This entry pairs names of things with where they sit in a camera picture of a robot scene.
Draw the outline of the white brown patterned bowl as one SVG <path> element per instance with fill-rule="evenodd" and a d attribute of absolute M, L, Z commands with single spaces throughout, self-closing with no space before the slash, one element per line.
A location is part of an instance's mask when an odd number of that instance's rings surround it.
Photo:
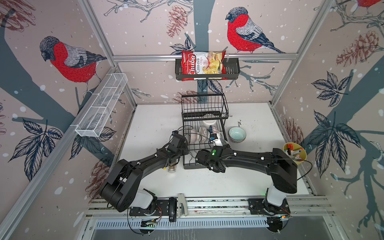
<path fill-rule="evenodd" d="M 200 140 L 199 143 L 203 144 L 209 140 L 209 131 L 206 127 L 200 126 L 199 128 Z"/>

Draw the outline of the white ceramic bowl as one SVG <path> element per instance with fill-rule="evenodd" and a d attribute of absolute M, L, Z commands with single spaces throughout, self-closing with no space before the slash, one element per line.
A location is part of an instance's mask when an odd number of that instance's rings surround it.
<path fill-rule="evenodd" d="M 209 128 L 211 126 L 215 126 L 217 123 L 217 119 L 216 119 L 216 116 L 215 115 L 212 115 L 212 114 L 206 114 L 203 116 L 203 119 L 201 120 L 201 124 L 202 126 L 204 126 L 205 128 Z"/>

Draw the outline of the light green inside bowl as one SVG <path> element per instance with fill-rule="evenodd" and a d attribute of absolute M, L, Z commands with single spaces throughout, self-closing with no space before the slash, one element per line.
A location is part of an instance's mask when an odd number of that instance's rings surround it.
<path fill-rule="evenodd" d="M 240 127 L 232 127 L 229 129 L 229 137 L 232 142 L 241 143 L 246 139 L 247 133 Z"/>

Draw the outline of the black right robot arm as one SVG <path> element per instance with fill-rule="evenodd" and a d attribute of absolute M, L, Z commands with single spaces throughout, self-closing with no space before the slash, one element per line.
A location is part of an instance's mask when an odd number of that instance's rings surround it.
<path fill-rule="evenodd" d="M 298 166 L 281 149 L 272 152 L 252 153 L 236 151 L 231 147 L 215 146 L 200 150 L 196 162 L 215 173 L 225 173 L 226 168 L 243 168 L 264 173 L 272 178 L 263 199 L 248 199 L 252 215 L 276 216 L 291 214 L 287 195 L 297 193 Z"/>

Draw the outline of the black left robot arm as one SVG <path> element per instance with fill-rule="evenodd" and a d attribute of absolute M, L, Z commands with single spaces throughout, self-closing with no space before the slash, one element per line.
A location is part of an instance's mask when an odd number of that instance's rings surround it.
<path fill-rule="evenodd" d="M 157 197 L 139 189 L 141 180 L 156 170 L 177 165 L 180 157 L 188 153 L 188 140 L 174 131 L 171 140 L 154 154 L 137 161 L 118 161 L 101 185 L 99 195 L 118 212 L 131 207 L 153 213 Z"/>

